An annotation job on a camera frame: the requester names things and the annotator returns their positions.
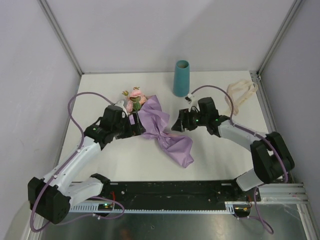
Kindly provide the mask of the purple wrapping paper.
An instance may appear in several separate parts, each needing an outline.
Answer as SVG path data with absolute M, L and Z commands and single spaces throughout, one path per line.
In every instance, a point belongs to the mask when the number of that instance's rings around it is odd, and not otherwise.
M 137 112 L 145 129 L 145 139 L 155 139 L 160 149 L 183 168 L 194 162 L 191 156 L 193 140 L 185 135 L 176 135 L 167 130 L 170 115 L 162 110 L 156 95 L 151 96 Z

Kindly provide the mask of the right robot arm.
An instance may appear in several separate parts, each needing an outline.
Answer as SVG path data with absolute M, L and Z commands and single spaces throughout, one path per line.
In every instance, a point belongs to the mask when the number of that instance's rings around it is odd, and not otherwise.
M 236 185 L 230 188 L 231 196 L 242 201 L 249 190 L 263 184 L 270 184 L 281 176 L 288 177 L 295 162 L 283 137 L 276 131 L 258 133 L 232 121 L 231 117 L 220 115 L 213 99 L 204 97 L 198 106 L 181 109 L 172 130 L 193 131 L 206 127 L 210 135 L 230 140 L 251 153 L 253 168 L 236 178 Z

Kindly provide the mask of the beige ribbon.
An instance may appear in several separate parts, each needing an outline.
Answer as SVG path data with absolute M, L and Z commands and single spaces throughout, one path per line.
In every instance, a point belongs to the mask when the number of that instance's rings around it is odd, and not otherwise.
M 227 96 L 225 96 L 225 102 L 228 105 L 228 108 L 224 111 L 224 115 L 230 115 L 233 113 L 235 116 L 239 113 L 239 108 L 258 90 L 258 86 L 247 79 L 241 79 L 237 82 L 231 83 L 226 89 L 226 93 L 230 96 L 233 102 L 232 105 Z

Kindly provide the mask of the pink flower bouquet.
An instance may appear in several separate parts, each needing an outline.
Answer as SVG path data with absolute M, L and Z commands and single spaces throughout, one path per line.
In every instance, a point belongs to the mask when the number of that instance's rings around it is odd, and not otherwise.
M 140 87 L 135 86 L 131 92 L 125 90 L 122 92 L 126 100 L 126 112 L 128 115 L 138 112 L 147 102 L 147 96 L 140 90 Z

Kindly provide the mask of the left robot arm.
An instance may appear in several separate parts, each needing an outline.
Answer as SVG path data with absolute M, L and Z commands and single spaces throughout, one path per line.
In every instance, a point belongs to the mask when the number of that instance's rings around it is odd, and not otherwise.
M 60 223 L 75 205 L 94 197 L 105 200 L 112 195 L 111 181 L 99 174 L 73 183 L 78 173 L 113 140 L 127 139 L 145 132 L 137 112 L 127 114 L 123 107 L 109 105 L 103 116 L 81 133 L 74 152 L 41 179 L 33 177 L 28 185 L 31 214 L 50 223 Z

